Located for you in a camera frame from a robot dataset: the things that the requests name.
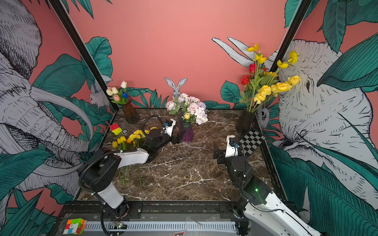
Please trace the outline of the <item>checkerboard calibration plate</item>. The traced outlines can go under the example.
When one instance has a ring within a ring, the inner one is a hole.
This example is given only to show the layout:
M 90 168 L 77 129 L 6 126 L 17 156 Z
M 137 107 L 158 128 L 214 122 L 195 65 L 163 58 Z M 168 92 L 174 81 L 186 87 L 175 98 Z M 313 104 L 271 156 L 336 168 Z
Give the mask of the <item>checkerboard calibration plate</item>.
M 245 156 L 249 157 L 265 141 L 266 137 L 258 130 L 251 128 L 240 139 Z

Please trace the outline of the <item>black frame post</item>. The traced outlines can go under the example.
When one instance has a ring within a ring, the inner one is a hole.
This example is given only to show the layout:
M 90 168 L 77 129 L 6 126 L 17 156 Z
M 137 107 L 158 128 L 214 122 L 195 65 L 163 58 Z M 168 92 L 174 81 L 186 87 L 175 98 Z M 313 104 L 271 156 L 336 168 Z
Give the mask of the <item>black frame post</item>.
M 69 34 L 71 40 L 75 44 L 77 50 L 79 51 L 81 57 L 84 59 L 84 62 L 88 66 L 90 72 L 99 83 L 100 88 L 102 89 L 103 93 L 106 94 L 107 84 L 104 82 L 102 75 L 91 56 L 90 52 L 88 51 L 82 37 L 78 33 L 74 23 L 72 22 L 69 14 L 61 1 L 58 0 L 49 0 L 48 1 L 52 8 L 54 9 L 56 15 L 58 16 L 60 22 L 64 26 L 65 30 Z
M 277 66 L 277 62 L 278 60 L 282 60 L 283 57 L 285 56 L 289 46 L 290 46 L 290 43 L 292 42 L 294 36 L 296 35 L 297 31 L 298 31 L 298 28 L 302 22 L 302 20 L 304 19 L 304 16 L 307 12 L 307 10 L 309 9 L 310 7 L 310 4 L 311 4 L 312 1 L 299 1 L 299 5 L 296 9 L 296 12 L 292 18 L 292 21 L 289 25 L 289 28 L 286 32 L 286 35 L 282 41 L 282 44 L 277 52 L 277 55 L 274 59 L 274 62 L 270 68 L 270 71 L 275 71 L 276 69 L 278 69 L 278 66 Z

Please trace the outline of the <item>black left frame post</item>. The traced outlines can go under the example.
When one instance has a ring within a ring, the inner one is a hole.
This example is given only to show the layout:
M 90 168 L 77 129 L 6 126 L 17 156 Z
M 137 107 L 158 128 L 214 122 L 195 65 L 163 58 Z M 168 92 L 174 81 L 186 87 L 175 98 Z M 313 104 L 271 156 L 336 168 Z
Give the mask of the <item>black left frame post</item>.
M 79 51 L 81 57 L 84 59 L 84 62 L 88 66 L 90 72 L 99 83 L 100 88 L 102 89 L 103 93 L 106 94 L 107 84 L 104 82 L 102 75 L 91 56 L 90 52 L 88 51 L 82 37 L 78 33 L 74 23 L 72 22 L 69 14 L 61 1 L 58 0 L 49 0 L 48 1 L 52 8 L 54 9 L 56 15 L 58 16 L 60 22 L 64 26 L 65 30 L 69 34 L 71 40 L 75 44 L 77 50 Z

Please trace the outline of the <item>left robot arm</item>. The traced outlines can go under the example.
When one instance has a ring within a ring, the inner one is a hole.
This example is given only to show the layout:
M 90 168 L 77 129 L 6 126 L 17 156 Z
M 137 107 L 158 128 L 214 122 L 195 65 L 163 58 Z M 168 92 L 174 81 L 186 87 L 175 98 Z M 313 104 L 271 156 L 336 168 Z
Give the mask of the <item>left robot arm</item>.
M 132 144 L 127 150 L 98 149 L 79 168 L 79 187 L 96 196 L 104 211 L 115 218 L 124 218 L 131 213 L 125 197 L 118 191 L 113 179 L 120 168 L 152 162 L 168 143 L 181 142 L 186 131 L 174 134 L 176 121 L 163 121 L 158 115 L 149 116 L 142 125 L 142 144 L 136 148 Z

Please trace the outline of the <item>yellow flower bouquet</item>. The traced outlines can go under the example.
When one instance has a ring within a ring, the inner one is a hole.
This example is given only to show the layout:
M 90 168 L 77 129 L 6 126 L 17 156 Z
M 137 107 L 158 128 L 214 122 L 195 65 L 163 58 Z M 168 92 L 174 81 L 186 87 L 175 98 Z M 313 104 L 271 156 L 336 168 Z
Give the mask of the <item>yellow flower bouquet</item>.
M 279 60 L 277 62 L 278 69 L 275 72 L 269 72 L 264 65 L 267 62 L 267 58 L 262 53 L 258 53 L 255 56 L 253 63 L 249 66 L 250 74 L 241 79 L 241 84 L 246 90 L 240 92 L 239 102 L 246 104 L 247 112 L 255 112 L 270 99 L 277 97 L 280 93 L 291 90 L 295 85 L 299 84 L 301 79 L 298 75 L 289 77 L 286 82 L 278 81 L 279 72 L 290 65 L 294 65 L 297 61 L 297 52 L 291 51 L 286 62 Z

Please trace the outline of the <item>black right frame post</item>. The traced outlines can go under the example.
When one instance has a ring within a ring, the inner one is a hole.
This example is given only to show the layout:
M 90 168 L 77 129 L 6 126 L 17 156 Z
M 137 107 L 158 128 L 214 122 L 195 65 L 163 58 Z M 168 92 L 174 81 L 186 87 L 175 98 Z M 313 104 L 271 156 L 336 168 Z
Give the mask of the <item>black right frame post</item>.
M 275 71 L 276 69 L 278 69 L 278 66 L 277 66 L 277 62 L 278 60 L 282 60 L 283 57 L 285 56 L 289 46 L 290 46 L 290 43 L 292 42 L 294 36 L 296 35 L 297 31 L 298 31 L 298 28 L 302 22 L 302 20 L 304 19 L 304 16 L 307 12 L 307 10 L 309 9 L 310 7 L 310 4 L 311 4 L 312 1 L 299 1 L 299 5 L 296 9 L 296 12 L 292 18 L 292 21 L 289 25 L 289 28 L 286 32 L 286 35 L 282 41 L 282 44 L 277 52 L 277 55 L 274 59 L 274 62 L 270 68 L 270 71 Z

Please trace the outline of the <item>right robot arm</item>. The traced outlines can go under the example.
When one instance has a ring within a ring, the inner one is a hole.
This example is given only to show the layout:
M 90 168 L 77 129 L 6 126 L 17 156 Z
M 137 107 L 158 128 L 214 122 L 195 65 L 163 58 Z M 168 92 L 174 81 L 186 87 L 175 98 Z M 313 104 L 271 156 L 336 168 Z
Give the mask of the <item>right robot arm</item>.
M 225 165 L 233 186 L 239 190 L 236 212 L 275 236 L 320 236 L 321 233 L 297 216 L 273 190 L 255 176 L 246 152 L 236 141 L 225 150 L 214 144 L 213 158 Z

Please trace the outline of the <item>black vase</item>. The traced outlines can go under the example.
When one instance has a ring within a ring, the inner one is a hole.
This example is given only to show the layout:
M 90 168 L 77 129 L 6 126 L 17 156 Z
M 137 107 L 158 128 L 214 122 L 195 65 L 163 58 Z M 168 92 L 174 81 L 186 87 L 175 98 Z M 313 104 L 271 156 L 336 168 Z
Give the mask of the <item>black vase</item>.
M 244 109 L 236 124 L 236 131 L 240 134 L 246 133 L 251 127 L 254 116 L 254 113 L 248 112 L 247 109 Z

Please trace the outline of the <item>brown ribbed glass vase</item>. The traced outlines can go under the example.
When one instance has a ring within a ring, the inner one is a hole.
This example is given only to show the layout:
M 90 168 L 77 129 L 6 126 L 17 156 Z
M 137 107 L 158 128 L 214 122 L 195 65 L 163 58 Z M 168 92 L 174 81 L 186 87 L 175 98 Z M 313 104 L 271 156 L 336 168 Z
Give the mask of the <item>brown ribbed glass vase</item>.
M 140 116 L 132 105 L 132 98 L 128 97 L 126 102 L 122 104 L 122 110 L 125 116 L 125 120 L 129 124 L 136 124 L 140 120 Z

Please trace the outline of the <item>white tulip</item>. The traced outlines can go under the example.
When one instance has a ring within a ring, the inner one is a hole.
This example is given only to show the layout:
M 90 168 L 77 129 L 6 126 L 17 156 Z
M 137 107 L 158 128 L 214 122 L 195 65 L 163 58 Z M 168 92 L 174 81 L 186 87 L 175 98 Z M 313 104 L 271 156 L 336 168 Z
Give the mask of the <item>white tulip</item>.
M 126 88 L 127 88 L 127 82 L 126 82 L 126 81 L 123 81 L 123 82 L 121 83 L 121 88 L 123 88 L 123 89 L 126 89 Z

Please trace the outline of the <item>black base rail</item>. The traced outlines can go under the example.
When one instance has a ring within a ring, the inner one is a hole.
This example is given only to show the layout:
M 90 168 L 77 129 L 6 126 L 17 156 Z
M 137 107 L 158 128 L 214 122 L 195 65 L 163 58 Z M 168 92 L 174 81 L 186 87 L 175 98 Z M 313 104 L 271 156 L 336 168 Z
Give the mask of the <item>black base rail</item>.
M 99 215 L 103 204 L 97 201 L 71 201 L 65 204 L 59 214 Z M 241 218 L 243 213 L 232 201 L 128 201 L 130 208 L 123 219 L 140 219 L 146 214 L 219 214 L 222 219 Z

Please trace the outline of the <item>red yellow cube block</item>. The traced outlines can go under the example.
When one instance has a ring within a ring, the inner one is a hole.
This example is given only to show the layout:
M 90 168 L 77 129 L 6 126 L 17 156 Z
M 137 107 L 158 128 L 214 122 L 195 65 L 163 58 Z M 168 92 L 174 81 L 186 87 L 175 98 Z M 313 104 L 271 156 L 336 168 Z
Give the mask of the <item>red yellow cube block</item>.
M 110 126 L 110 130 L 115 134 L 119 135 L 120 133 L 123 132 L 123 130 L 119 127 L 117 123 L 113 124 Z

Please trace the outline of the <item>white purple hydrangea bunch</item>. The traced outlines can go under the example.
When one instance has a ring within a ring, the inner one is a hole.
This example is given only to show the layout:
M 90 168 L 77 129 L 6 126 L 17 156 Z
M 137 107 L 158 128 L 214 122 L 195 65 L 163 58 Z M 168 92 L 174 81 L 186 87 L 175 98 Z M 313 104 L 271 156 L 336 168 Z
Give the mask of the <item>white purple hydrangea bunch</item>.
M 179 115 L 183 123 L 196 123 L 198 125 L 208 122 L 206 104 L 199 98 L 181 93 L 166 103 L 166 109 L 171 115 Z

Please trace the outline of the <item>rubiks cube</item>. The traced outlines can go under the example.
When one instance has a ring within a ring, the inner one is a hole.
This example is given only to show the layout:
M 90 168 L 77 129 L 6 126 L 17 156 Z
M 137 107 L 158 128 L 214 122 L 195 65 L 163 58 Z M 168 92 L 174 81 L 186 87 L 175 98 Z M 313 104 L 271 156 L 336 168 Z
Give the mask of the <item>rubiks cube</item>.
M 66 227 L 63 231 L 63 235 L 75 234 L 81 235 L 85 229 L 87 220 L 82 218 L 70 219 L 67 221 Z

